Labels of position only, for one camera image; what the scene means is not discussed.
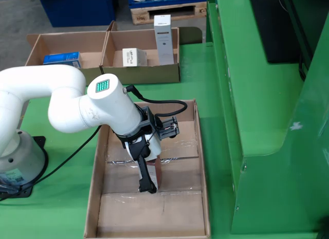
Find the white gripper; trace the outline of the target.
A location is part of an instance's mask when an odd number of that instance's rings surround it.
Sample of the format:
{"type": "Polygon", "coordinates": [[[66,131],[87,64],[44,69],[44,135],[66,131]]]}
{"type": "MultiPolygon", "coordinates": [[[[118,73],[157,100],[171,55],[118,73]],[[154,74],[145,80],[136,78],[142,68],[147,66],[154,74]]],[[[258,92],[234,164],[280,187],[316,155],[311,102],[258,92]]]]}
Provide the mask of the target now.
{"type": "Polygon", "coordinates": [[[157,134],[145,135],[140,142],[127,143],[127,150],[134,162],[137,163],[141,178],[139,180],[139,191],[156,193],[156,186],[150,178],[146,162],[154,160],[161,153],[160,139],[157,134]]]}

